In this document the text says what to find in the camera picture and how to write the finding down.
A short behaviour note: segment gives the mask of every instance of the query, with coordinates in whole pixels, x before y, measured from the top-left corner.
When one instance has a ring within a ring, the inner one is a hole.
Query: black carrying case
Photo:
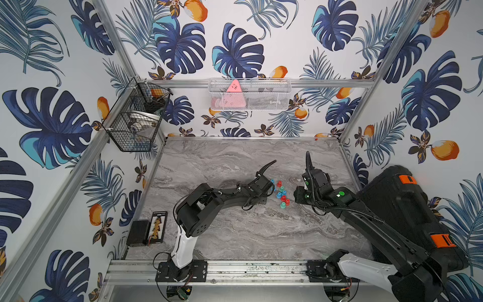
[[[402,166],[386,168],[358,192],[357,197],[401,235],[430,253],[444,255],[448,260],[448,272],[468,267],[465,253],[459,247],[436,248],[431,235],[448,234],[449,231],[431,212],[427,195],[421,187],[418,184],[403,184],[400,175],[412,176]],[[390,263],[376,247],[372,246],[372,249],[376,261]]]

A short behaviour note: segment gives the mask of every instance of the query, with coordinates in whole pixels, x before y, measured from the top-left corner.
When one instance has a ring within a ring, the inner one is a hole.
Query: tropical leaf wallpaper
[[[356,81],[374,77],[413,3],[121,0],[106,5],[141,78]],[[430,41],[411,37],[405,44],[409,52],[399,60],[412,61],[396,62],[391,79],[405,75]],[[121,74],[108,66],[113,86],[120,87]],[[165,136],[224,136],[227,129],[240,128],[247,137],[265,124],[274,125],[273,137],[322,137],[333,135],[334,127],[344,129],[364,89],[294,88],[289,106],[277,112],[215,112],[205,89],[173,92],[161,124]]]
[[[370,29],[397,20],[401,2],[366,25],[368,62],[386,46]],[[483,3],[429,1],[395,61],[343,142],[361,186],[384,168],[408,168],[469,267],[448,277],[438,302],[483,301],[483,178],[480,136]]]
[[[129,76],[90,0],[1,1],[0,61],[1,278],[82,160]],[[183,101],[173,106],[185,109]],[[178,111],[175,120],[188,118]],[[97,299],[111,256],[123,252],[161,146],[156,141],[150,152],[133,154],[106,144],[21,297],[36,302]]]

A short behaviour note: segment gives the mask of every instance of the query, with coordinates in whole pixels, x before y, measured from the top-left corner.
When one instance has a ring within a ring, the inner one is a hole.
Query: marble tabletop
[[[317,216],[312,208],[296,204],[293,192],[302,185],[305,152],[313,165],[330,174],[334,187],[354,189],[335,139],[315,140],[171,140],[163,150],[155,178],[147,193],[140,219],[154,211],[168,211],[164,242],[131,247],[126,259],[152,259],[171,252],[177,234],[172,217],[174,204],[201,183],[211,187],[235,187],[248,183],[263,165],[276,159],[265,176],[282,180],[291,200],[280,208],[275,194],[267,204],[250,211],[239,207],[222,210],[197,241],[198,259],[324,259],[337,249],[371,258],[369,241],[332,214]]]

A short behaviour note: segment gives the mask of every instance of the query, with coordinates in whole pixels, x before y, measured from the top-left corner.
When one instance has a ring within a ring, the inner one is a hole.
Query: black wire basket
[[[133,89],[107,131],[112,141],[123,152],[151,151],[166,105],[173,93],[152,83],[129,83]]]

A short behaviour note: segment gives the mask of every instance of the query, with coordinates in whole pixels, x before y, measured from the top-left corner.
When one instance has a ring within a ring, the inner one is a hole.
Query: wire basket
[[[153,147],[172,92],[152,83],[137,83],[107,133],[123,152],[147,152]]]
[[[211,109],[217,111],[283,111],[292,87],[288,79],[237,79],[241,92],[227,92],[235,79],[210,79]]]

